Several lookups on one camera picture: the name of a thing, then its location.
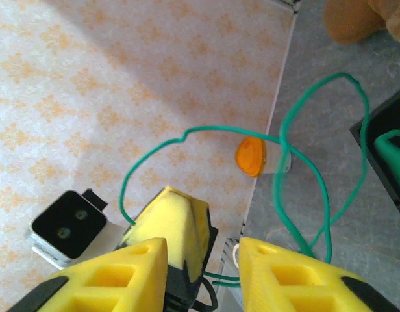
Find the green object in box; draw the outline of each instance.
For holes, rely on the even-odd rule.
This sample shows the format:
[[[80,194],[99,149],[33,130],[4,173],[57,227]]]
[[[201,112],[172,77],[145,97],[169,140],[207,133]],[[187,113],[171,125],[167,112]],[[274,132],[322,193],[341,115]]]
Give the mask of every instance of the green object in box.
[[[378,137],[375,140],[375,149],[400,187],[400,130],[391,130]]]

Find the orange bottle cap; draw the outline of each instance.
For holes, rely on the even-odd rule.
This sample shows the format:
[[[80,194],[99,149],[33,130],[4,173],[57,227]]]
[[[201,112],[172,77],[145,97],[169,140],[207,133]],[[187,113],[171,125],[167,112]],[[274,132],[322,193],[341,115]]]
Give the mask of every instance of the orange bottle cap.
[[[238,146],[234,156],[241,171],[251,177],[262,174],[266,163],[266,145],[260,138],[249,136]]]

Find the brown stuffed toy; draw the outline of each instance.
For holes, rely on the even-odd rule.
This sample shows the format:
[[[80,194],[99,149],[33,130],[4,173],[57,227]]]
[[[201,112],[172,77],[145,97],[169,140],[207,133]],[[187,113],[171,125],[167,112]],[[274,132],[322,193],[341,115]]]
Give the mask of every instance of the brown stuffed toy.
[[[327,0],[324,22],[329,36],[341,44],[384,28],[400,40],[400,0]]]

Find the yellow foam block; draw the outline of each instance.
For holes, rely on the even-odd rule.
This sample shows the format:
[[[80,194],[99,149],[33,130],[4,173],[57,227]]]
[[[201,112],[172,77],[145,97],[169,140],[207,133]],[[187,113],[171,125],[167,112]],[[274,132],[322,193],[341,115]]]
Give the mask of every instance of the yellow foam block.
[[[164,237],[168,263],[182,270],[186,262],[190,282],[194,282],[201,275],[209,230],[205,229],[207,206],[202,209],[197,205],[194,209],[191,199],[166,187],[139,215],[123,242],[130,245],[152,237]]]
[[[357,275],[261,240],[240,240],[239,273],[245,312],[370,311],[340,279]]]
[[[116,250],[51,276],[69,281],[40,312],[161,312],[167,268],[165,239]]]

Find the green wire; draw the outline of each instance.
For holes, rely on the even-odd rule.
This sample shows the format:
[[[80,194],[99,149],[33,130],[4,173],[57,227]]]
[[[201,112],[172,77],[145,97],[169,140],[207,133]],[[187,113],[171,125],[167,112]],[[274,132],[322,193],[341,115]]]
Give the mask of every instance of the green wire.
[[[223,281],[213,281],[212,284],[229,288],[240,288],[240,283],[225,283]]]
[[[221,280],[227,280],[227,281],[238,281],[239,277],[237,276],[226,276],[226,275],[220,275],[220,274],[215,274],[215,273],[210,273],[205,271],[203,273],[205,276],[210,276],[211,278],[219,278]]]
[[[352,191],[349,199],[346,201],[345,205],[343,208],[339,211],[339,213],[334,216],[334,218],[330,221],[330,203],[329,203],[329,197],[328,197],[328,192],[327,192],[327,187],[325,185],[325,182],[323,180],[322,175],[320,174],[319,170],[316,168],[314,163],[307,157],[305,157],[298,149],[294,148],[293,146],[289,145],[286,134],[288,132],[288,128],[294,119],[295,115],[299,112],[301,107],[304,105],[305,101],[319,88],[321,88],[323,85],[331,82],[332,80],[338,79],[344,77],[347,80],[349,80],[351,83],[353,83],[356,86],[356,89],[362,96],[364,103],[365,103],[365,117],[362,125],[362,130],[361,130],[361,145],[362,145],[362,177],[359,180],[358,185],[355,187],[355,189]],[[276,212],[278,213],[281,221],[285,224],[287,230],[291,233],[292,237],[297,241],[298,245],[301,248],[301,251],[311,257],[315,257],[312,247],[313,245],[317,242],[319,236],[325,232],[325,237],[326,237],[326,246],[327,246],[327,257],[326,257],[326,262],[330,262],[331,257],[332,257],[332,244],[331,244],[331,235],[330,235],[330,224],[334,223],[339,219],[339,217],[342,216],[342,214],[345,212],[345,210],[349,207],[351,202],[354,200],[355,196],[357,195],[358,191],[360,190],[361,185],[364,182],[364,179],[366,178],[366,171],[367,171],[367,164],[366,164],[366,129],[368,126],[368,116],[369,114],[369,103],[368,103],[368,98],[367,95],[364,93],[363,89],[360,86],[360,83],[352,78],[349,74],[347,73],[335,73],[333,75],[330,75],[324,79],[322,79],[320,82],[314,84],[311,86],[297,101],[297,103],[292,107],[291,111],[288,113],[287,117],[281,124],[281,128],[279,131],[280,134],[280,139],[275,138],[273,136],[269,135],[264,135],[262,133],[256,133],[253,131],[249,131],[246,129],[242,128],[237,128],[237,127],[231,127],[231,126],[225,126],[225,125],[206,125],[206,126],[201,126],[201,127],[193,127],[185,130],[183,135],[180,138],[172,138],[170,140],[167,140],[157,147],[153,148],[151,151],[149,151],[147,154],[145,154],[127,173],[125,176],[125,179],[122,184],[121,188],[121,194],[119,196],[119,208],[120,211],[123,215],[123,217],[131,224],[135,225],[135,221],[126,213],[125,208],[123,206],[123,201],[125,197],[125,191],[127,188],[127,183],[129,179],[131,178],[131,175],[135,172],[135,170],[150,156],[155,154],[157,151],[161,150],[162,148],[170,145],[170,144],[178,144],[178,143],[183,143],[186,139],[187,136],[190,133],[196,133],[200,131],[228,131],[228,132],[234,132],[234,133],[241,133],[243,135],[251,136],[251,137],[257,137],[261,138],[263,140],[268,140],[271,142],[275,142],[281,145],[282,148],[282,155],[281,159],[279,161],[279,168],[283,167],[283,164],[286,160],[287,157],[287,152],[290,151],[294,154],[296,154],[305,164],[307,164],[310,169],[314,172],[316,175],[316,178],[319,182],[320,188],[321,188],[321,193],[323,195],[323,201],[324,201],[324,208],[325,208],[325,224],[324,226],[320,229],[319,233],[316,235],[314,238],[313,242],[308,245],[306,240],[303,238],[302,234],[299,232],[299,230],[296,228],[294,223],[290,220],[288,215],[285,213],[283,207],[282,207],[282,202],[281,202],[281,183],[282,183],[282,174],[275,174],[274,175],[274,184],[273,184],[273,199],[274,199],[274,204],[275,204],[275,209]]]

